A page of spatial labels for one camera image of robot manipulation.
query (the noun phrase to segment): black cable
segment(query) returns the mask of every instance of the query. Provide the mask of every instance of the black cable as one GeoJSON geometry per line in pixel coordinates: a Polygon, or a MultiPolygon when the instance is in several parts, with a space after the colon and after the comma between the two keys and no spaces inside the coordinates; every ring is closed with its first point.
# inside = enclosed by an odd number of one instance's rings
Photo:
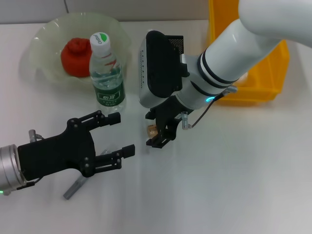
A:
{"type": "Polygon", "coordinates": [[[192,125],[192,128],[195,127],[195,125],[198,124],[198,122],[204,117],[204,115],[207,113],[207,111],[209,110],[209,108],[211,107],[211,105],[215,102],[218,101],[220,98],[224,97],[224,95],[221,93],[218,96],[216,96],[207,106],[207,108],[205,109],[205,111],[201,114],[201,116],[198,118],[198,120],[196,120],[196,122],[192,125]]]}
{"type": "Polygon", "coordinates": [[[37,184],[43,177],[37,179],[37,180],[34,180],[34,181],[30,181],[30,182],[27,182],[24,186],[20,186],[18,188],[16,188],[16,190],[21,190],[21,189],[25,189],[25,188],[28,188],[28,187],[32,187],[34,186],[35,184],[37,184]]]}
{"type": "Polygon", "coordinates": [[[36,181],[34,181],[35,184],[37,184],[43,177],[37,179],[36,181]]]}
{"type": "Polygon", "coordinates": [[[69,13],[66,0],[64,0],[64,5],[65,5],[65,10],[66,10],[66,12],[69,13]]]}
{"type": "Polygon", "coordinates": [[[209,103],[209,105],[207,106],[207,108],[205,109],[205,111],[201,114],[201,116],[198,118],[198,120],[196,120],[196,122],[192,125],[192,128],[195,127],[196,124],[198,124],[198,122],[204,117],[204,115],[207,113],[207,111],[209,110],[209,108],[211,107],[211,105],[214,103],[215,101],[211,101],[209,103]]]}

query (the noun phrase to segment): bottle label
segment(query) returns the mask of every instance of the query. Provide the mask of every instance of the bottle label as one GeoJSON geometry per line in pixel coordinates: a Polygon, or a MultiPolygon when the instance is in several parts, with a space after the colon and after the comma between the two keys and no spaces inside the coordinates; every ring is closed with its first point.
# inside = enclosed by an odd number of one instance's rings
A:
{"type": "Polygon", "coordinates": [[[103,106],[117,106],[125,99],[123,82],[115,89],[102,90],[93,86],[96,92],[97,101],[103,106]]]}

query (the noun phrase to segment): table surface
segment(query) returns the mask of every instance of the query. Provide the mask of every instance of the table surface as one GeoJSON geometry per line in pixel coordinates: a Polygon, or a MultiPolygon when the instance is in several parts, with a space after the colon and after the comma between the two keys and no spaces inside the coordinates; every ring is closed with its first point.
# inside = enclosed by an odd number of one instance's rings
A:
{"type": "MultiPolygon", "coordinates": [[[[57,84],[27,61],[42,24],[0,25],[0,143],[28,142],[28,130],[60,134],[66,121],[96,109],[92,87],[57,84]]],[[[205,49],[208,22],[126,22],[132,39],[122,123],[92,131],[97,153],[136,145],[121,170],[95,175],[71,200],[79,176],[66,170],[35,187],[0,196],[6,234],[303,234],[312,223],[312,50],[289,42],[283,93],[258,107],[214,105],[192,130],[180,126],[163,149],[147,147],[138,102],[137,52],[152,28],[183,35],[185,53],[205,49]]],[[[202,113],[190,116],[194,122],[202,113]]]]}

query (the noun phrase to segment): yellow plastic crate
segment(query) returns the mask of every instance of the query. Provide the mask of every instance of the yellow plastic crate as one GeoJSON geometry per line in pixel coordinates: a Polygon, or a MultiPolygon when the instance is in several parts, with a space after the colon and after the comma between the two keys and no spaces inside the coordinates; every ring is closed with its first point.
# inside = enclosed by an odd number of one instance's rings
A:
{"type": "MultiPolygon", "coordinates": [[[[210,35],[212,43],[224,29],[238,19],[238,0],[209,0],[210,35]]],[[[286,41],[282,41],[265,59],[253,67],[245,82],[238,84],[238,92],[218,101],[229,105],[254,105],[273,100],[281,93],[290,55],[286,41]]]]}

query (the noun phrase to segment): plastic water bottle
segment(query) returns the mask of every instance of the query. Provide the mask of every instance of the plastic water bottle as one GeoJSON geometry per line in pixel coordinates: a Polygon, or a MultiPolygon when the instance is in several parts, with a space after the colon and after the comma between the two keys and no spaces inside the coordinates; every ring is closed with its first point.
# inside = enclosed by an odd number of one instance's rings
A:
{"type": "Polygon", "coordinates": [[[120,112],[126,104],[122,67],[111,51],[109,37],[106,33],[95,33],[90,44],[90,76],[99,108],[105,114],[120,112]]]}

